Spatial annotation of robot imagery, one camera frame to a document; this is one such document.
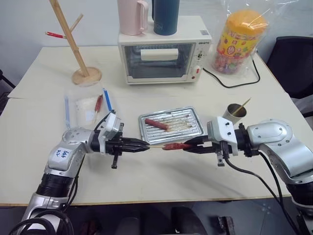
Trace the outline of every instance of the pink mug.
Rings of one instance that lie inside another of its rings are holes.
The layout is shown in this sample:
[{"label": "pink mug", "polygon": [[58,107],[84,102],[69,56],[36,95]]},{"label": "pink mug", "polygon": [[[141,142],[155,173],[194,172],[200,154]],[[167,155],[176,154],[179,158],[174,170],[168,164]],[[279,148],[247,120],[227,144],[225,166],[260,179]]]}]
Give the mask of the pink mug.
[{"label": "pink mug", "polygon": [[121,33],[138,35],[148,26],[149,5],[144,0],[117,0]]}]

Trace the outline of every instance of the toaster oven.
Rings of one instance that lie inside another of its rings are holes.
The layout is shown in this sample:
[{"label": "toaster oven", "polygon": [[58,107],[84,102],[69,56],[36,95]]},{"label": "toaster oven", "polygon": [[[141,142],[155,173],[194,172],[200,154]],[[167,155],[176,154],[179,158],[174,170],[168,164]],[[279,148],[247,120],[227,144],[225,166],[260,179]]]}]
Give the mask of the toaster oven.
[{"label": "toaster oven", "polygon": [[179,16],[177,32],[170,36],[148,29],[135,36],[120,33],[118,48],[128,84],[195,82],[211,45],[200,16]]}]

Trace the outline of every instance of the oven door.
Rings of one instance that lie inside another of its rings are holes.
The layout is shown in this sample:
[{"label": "oven door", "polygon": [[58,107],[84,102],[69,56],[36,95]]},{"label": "oven door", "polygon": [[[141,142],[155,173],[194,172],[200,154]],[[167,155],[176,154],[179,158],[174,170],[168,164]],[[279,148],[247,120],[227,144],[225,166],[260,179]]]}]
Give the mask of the oven door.
[{"label": "oven door", "polygon": [[187,80],[195,43],[123,46],[129,83]]}]

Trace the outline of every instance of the mug handle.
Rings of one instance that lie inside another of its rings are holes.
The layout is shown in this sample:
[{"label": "mug handle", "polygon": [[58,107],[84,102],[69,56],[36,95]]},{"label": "mug handle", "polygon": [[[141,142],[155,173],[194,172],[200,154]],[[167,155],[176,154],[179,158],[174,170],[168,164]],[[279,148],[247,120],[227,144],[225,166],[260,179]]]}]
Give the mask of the mug handle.
[{"label": "mug handle", "polygon": [[137,1],[141,5],[141,11],[140,11],[140,32],[144,31],[148,27],[148,10],[149,5],[144,0]]}]

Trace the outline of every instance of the wooden base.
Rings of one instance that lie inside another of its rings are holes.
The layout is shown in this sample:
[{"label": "wooden base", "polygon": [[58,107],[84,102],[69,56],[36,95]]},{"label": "wooden base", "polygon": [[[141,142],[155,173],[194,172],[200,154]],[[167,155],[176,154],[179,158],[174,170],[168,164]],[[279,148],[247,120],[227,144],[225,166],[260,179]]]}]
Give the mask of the wooden base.
[{"label": "wooden base", "polygon": [[88,77],[84,77],[81,69],[77,70],[72,76],[72,82],[80,86],[91,86],[101,79],[101,71],[95,67],[86,67],[89,73]]}]

